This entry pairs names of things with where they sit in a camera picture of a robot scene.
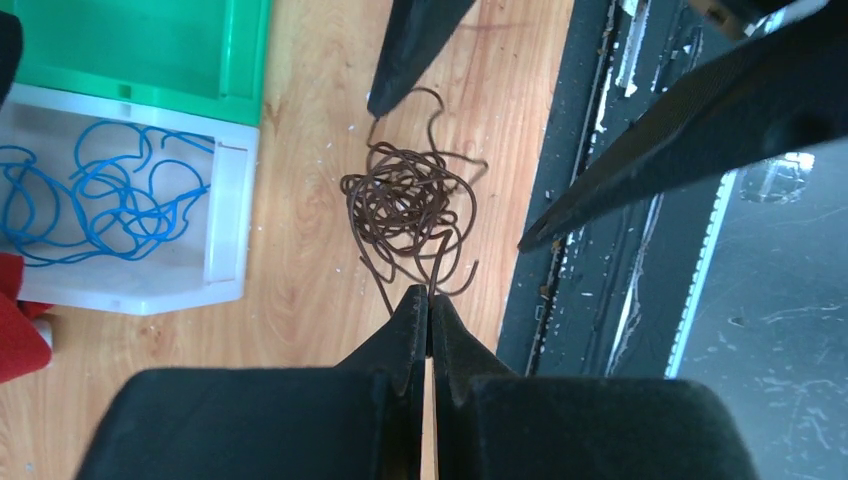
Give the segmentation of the black hanging garment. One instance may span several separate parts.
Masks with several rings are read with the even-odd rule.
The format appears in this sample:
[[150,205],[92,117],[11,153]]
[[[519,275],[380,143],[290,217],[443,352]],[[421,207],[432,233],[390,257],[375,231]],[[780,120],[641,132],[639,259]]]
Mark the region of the black hanging garment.
[[22,58],[24,35],[17,16],[1,12],[0,18],[0,103],[4,104]]

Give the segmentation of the green plastic bin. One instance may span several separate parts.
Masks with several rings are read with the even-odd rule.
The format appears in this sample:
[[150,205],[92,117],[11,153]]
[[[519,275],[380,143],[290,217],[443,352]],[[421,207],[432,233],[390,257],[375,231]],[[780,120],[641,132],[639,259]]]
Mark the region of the green plastic bin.
[[269,1],[4,1],[19,83],[256,126]]

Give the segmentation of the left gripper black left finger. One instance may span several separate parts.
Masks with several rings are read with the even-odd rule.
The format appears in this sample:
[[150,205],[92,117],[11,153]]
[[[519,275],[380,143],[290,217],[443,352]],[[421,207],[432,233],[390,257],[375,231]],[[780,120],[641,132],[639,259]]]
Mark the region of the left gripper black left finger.
[[333,367],[158,368],[131,377],[81,479],[416,479],[428,296]]

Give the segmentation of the white plastic bin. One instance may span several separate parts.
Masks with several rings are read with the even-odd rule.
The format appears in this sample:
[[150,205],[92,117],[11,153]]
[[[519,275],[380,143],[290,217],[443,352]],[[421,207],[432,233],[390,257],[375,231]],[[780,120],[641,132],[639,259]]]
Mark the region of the white plastic bin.
[[1,249],[25,301],[153,315],[243,294],[256,128],[14,85]]

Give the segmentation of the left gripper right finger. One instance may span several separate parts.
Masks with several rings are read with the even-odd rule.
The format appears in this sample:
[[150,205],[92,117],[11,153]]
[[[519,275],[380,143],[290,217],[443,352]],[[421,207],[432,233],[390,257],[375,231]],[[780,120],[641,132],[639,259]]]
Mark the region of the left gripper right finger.
[[430,302],[440,479],[754,479],[728,409],[659,378],[523,377]]

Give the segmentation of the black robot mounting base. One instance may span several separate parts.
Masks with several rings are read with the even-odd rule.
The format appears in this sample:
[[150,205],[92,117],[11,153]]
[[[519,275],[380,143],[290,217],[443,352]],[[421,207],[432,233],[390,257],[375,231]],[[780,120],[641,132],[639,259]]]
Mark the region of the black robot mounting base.
[[728,41],[686,1],[578,1],[496,349],[523,376],[658,376],[721,182],[660,193],[627,130]]

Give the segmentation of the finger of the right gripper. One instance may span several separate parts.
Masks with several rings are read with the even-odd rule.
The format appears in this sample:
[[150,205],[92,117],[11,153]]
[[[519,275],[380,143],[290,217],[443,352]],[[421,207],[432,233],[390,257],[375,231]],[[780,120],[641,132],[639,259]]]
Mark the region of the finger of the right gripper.
[[847,5],[683,75],[525,232],[527,253],[606,213],[847,134]]
[[457,30],[473,0],[394,0],[367,110],[379,119],[416,87]]

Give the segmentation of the red hanging shirt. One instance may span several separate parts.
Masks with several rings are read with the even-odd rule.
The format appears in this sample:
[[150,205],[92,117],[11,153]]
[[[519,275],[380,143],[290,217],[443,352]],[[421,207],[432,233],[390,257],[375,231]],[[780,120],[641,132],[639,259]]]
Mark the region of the red hanging shirt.
[[5,383],[46,367],[52,360],[48,342],[35,320],[51,304],[21,301],[24,259],[1,254],[1,382]]

